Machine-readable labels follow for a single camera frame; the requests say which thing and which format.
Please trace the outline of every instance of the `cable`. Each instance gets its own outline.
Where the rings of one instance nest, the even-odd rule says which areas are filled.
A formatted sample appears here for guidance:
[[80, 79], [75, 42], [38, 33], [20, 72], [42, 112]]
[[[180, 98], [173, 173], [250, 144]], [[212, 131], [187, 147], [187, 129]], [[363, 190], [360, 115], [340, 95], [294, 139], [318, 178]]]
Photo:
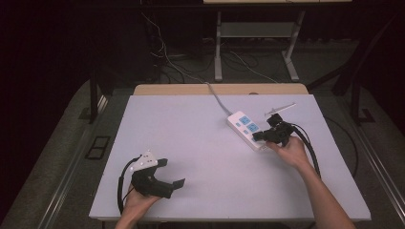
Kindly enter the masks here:
[[128, 167], [129, 167], [132, 163], [136, 162], [139, 158], [140, 158], [140, 156], [137, 157], [137, 158], [133, 158], [132, 160], [130, 160], [130, 161], [125, 165], [124, 169], [122, 170], [121, 177], [119, 177], [119, 179], [118, 179], [117, 204], [118, 204], [118, 209], [119, 209], [119, 211], [120, 211], [121, 214], [122, 214], [122, 211], [124, 210], [124, 200], [122, 199], [122, 185], [123, 185], [123, 183], [124, 183], [125, 172], [126, 172], [126, 170], [128, 169]]
[[231, 53], [234, 54], [234, 55], [236, 55], [236, 57], [238, 57], [238, 58], [242, 61], [242, 63], [244, 63], [244, 65], [245, 65], [251, 72], [256, 73], [256, 74], [258, 74], [258, 75], [260, 75], [260, 76], [262, 76], [262, 77], [264, 77], [264, 78], [267, 78], [267, 79], [273, 81], [274, 83], [278, 83], [278, 82], [275, 81], [274, 79], [272, 79], [272, 78], [270, 78], [270, 77], [268, 77], [268, 76], [266, 76], [266, 75], [264, 75], [264, 74], [261, 74], [261, 73], [258, 73], [258, 72], [256, 72], [256, 71], [252, 70], [252, 69], [244, 62], [244, 60], [243, 60], [237, 53], [235, 53], [235, 52], [231, 52]]
[[184, 83], [185, 83], [185, 82], [184, 82], [184, 76], [183, 76], [182, 74], [180, 74], [180, 76], [181, 76], [181, 82], [180, 82], [177, 78], [175, 78], [175, 77], [173, 77], [173, 76], [170, 76], [170, 75], [169, 75], [170, 73], [161, 71], [161, 74], [163, 74], [163, 75], [165, 75], [165, 76], [167, 77], [167, 79], [169, 80], [169, 84], [171, 83], [171, 80], [170, 80], [170, 79], [173, 79], [174, 81], [176, 81], [176, 82], [178, 82], [178, 83], [180, 83], [180, 84], [184, 84]]
[[319, 165], [318, 165], [318, 160], [316, 158], [316, 154], [313, 151], [312, 145], [310, 145], [309, 141], [304, 137], [304, 135], [298, 130], [296, 125], [294, 124], [292, 126], [292, 129], [294, 132], [303, 140], [304, 144], [307, 146], [309, 150], [310, 157], [312, 157], [312, 162], [313, 162], [313, 168], [315, 168], [316, 173], [318, 174], [319, 177], [321, 177], [321, 171], [319, 170]]
[[125, 195], [125, 197], [122, 199], [122, 201], [124, 201], [134, 189], [135, 188], [133, 187], [130, 191], [128, 191], [128, 193]]
[[229, 67], [229, 69], [232, 69], [234, 71], [241, 72], [241, 73], [249, 72], [249, 69], [247, 69], [244, 65], [242, 65], [242, 66], [244, 66], [243, 69], [237, 69], [237, 68], [233, 67], [230, 63], [228, 63], [228, 61], [232, 61], [232, 60], [229, 57], [227, 57], [226, 55], [222, 55], [221, 60], [225, 63], [225, 65], [227, 67]]
[[208, 69], [209, 69], [209, 67], [212, 65], [212, 63], [214, 62], [214, 55], [212, 55], [212, 57], [210, 58], [210, 60], [209, 60], [209, 62], [208, 62], [208, 64], [207, 64], [207, 66], [206, 67], [204, 67], [204, 68], [202, 68], [202, 69], [200, 69], [200, 70], [193, 70], [193, 71], [191, 71], [191, 70], [188, 70], [188, 69], [186, 69], [184, 66], [181, 66], [181, 65], [179, 65], [179, 64], [176, 64], [176, 63], [173, 63], [173, 64], [175, 64], [176, 66], [178, 66], [179, 68], [182, 68], [182, 69], [184, 69], [186, 72], [188, 72], [188, 73], [202, 73], [202, 72], [205, 72], [205, 71], [207, 71]]
[[254, 60], [255, 63], [254, 63], [253, 65], [247, 63], [245, 60], [242, 61], [242, 63], [241, 63], [241, 58], [238, 58], [237, 60], [233, 60], [233, 59], [230, 59], [230, 58], [229, 58], [229, 60], [230, 60], [231, 62], [233, 62], [233, 63], [235, 63], [235, 64], [237, 64], [237, 65], [241, 65], [241, 66], [243, 66], [243, 67], [248, 66], [249, 68], [256, 68], [257, 66], [259, 66], [259, 60], [258, 60], [255, 56], [253, 56], [253, 55], [251, 55], [251, 54], [249, 54], [248, 56]]
[[352, 136], [349, 134], [349, 132], [343, 128], [339, 123], [337, 123], [336, 121], [334, 121], [333, 119], [324, 116], [324, 118], [332, 123], [334, 123], [336, 126], [338, 126], [351, 140], [352, 142], [352, 146], [354, 148], [354, 152], [355, 152], [355, 164], [354, 164], [354, 169], [352, 172], [352, 177], [355, 177], [357, 175], [357, 170], [358, 170], [358, 163], [359, 163], [359, 155], [358, 155], [358, 151], [357, 151], [357, 146], [355, 145], [354, 139], [352, 138]]
[[218, 98], [217, 94], [215, 93], [214, 89], [212, 88], [211, 84], [209, 84], [208, 82], [205, 82], [206, 85], [208, 85], [209, 90], [211, 91], [212, 94], [214, 94], [215, 98], [217, 99], [218, 103], [220, 104], [220, 106], [224, 109], [224, 111], [226, 112], [227, 115], [231, 116], [232, 112], [230, 112], [226, 106], [224, 106], [223, 102], [221, 102], [221, 100]]
[[224, 109], [224, 111], [225, 111], [228, 115], [232, 115], [232, 112], [230, 112], [230, 111], [226, 108], [226, 106], [222, 103], [222, 101], [218, 98], [218, 96], [217, 96], [217, 94], [215, 93], [214, 89], [212, 88], [212, 86], [211, 86], [208, 82], [206, 82], [205, 80], [204, 80], [204, 81], [200, 80], [200, 78], [202, 78], [201, 76], [199, 76], [199, 78], [197, 78], [197, 77], [191, 76], [191, 75], [188, 74], [188, 73], [184, 73], [182, 70], [180, 70], [178, 67], [176, 67], [175, 64], [173, 64], [173, 62], [170, 60], [169, 56], [167, 55], [167, 47], [166, 47], [166, 44], [164, 43], [163, 39], [161, 38], [160, 27], [159, 27], [158, 25], [156, 25], [154, 22], [152, 22], [148, 17], [146, 17], [145, 14], [142, 13], [142, 15], [143, 15], [143, 17], [146, 18], [146, 20], [148, 20], [152, 25], [154, 25], [156, 28], [158, 28], [158, 34], [159, 34], [160, 41], [161, 41], [161, 44], [162, 44], [163, 54], [164, 54], [164, 56], [166, 57], [167, 62], [168, 62], [174, 69], [176, 69], [177, 71], [179, 71], [179, 73], [181, 73], [181, 75], [185, 75], [185, 76], [187, 76], [187, 77], [189, 77], [189, 78], [191, 78], [191, 79], [194, 79], [194, 80], [199, 81], [200, 83], [203, 83], [203, 84], [208, 85], [209, 90], [211, 91], [211, 93], [214, 94], [214, 96], [215, 96], [215, 98], [217, 99], [217, 101], [218, 101], [218, 103], [220, 104], [220, 106]]
[[306, 135], [306, 138], [307, 138], [309, 144], [310, 144], [309, 136], [308, 136], [307, 132], [306, 132], [302, 127], [300, 127], [300, 126], [298, 126], [297, 124], [294, 124], [294, 123], [289, 123], [289, 124], [290, 124], [290, 125], [293, 125], [293, 126], [296, 126], [296, 127], [298, 127], [301, 131], [303, 131], [304, 134]]

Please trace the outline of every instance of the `table surface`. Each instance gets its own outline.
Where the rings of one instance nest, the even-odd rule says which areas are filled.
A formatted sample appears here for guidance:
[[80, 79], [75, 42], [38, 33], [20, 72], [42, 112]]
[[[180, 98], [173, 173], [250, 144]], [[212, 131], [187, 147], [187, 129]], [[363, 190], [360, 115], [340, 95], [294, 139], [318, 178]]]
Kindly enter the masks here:
[[[303, 85], [212, 86], [230, 111], [245, 112], [263, 130], [268, 129], [265, 112], [296, 102], [281, 116], [307, 131], [323, 180], [349, 217], [371, 218], [313, 95]], [[119, 218], [117, 179], [123, 166], [151, 150], [157, 158], [169, 160], [166, 167], [157, 170], [156, 178], [165, 182], [185, 178], [185, 184], [170, 199], [154, 204], [144, 220], [313, 219], [305, 184], [296, 171], [270, 150], [253, 152], [226, 125], [225, 112], [204, 87], [208, 86], [139, 85], [135, 89], [99, 184], [91, 218]], [[292, 94], [291, 87], [299, 94]], [[193, 89], [193, 94], [167, 95], [181, 88]], [[127, 190], [130, 176], [127, 171], [123, 190]]]

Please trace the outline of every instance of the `blue switch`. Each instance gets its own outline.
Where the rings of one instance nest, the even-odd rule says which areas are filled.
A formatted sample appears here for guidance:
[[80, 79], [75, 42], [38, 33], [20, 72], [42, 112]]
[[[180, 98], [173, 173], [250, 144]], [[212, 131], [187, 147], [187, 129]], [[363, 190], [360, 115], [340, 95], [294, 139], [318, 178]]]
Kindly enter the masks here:
[[239, 120], [240, 120], [244, 125], [246, 125], [247, 123], [250, 122], [250, 119], [249, 119], [248, 117], [246, 117], [246, 116], [243, 116], [243, 117], [239, 118]]
[[248, 125], [246, 127], [249, 129], [249, 131], [251, 131], [253, 133], [256, 132], [257, 130], [259, 130], [259, 127], [256, 126], [254, 123], [252, 123], [252, 124], [250, 124], [250, 125]]

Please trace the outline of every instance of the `wooden table edge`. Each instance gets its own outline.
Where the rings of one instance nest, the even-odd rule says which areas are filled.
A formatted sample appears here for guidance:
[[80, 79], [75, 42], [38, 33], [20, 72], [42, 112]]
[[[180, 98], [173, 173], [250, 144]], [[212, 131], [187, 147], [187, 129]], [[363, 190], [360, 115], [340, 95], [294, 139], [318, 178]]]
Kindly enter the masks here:
[[[216, 94], [309, 94], [303, 84], [211, 84]], [[140, 84], [134, 95], [212, 94], [205, 84]]]

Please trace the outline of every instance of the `white power strip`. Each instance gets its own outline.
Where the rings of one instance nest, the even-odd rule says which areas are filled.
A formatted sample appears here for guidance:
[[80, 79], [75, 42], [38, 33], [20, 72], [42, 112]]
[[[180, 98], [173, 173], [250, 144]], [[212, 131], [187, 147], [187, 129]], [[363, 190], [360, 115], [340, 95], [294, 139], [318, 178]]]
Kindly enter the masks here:
[[227, 118], [227, 124], [240, 136], [247, 145], [254, 151], [264, 150], [266, 145], [263, 141], [256, 142], [253, 139], [253, 133], [261, 131], [246, 114], [237, 112]]

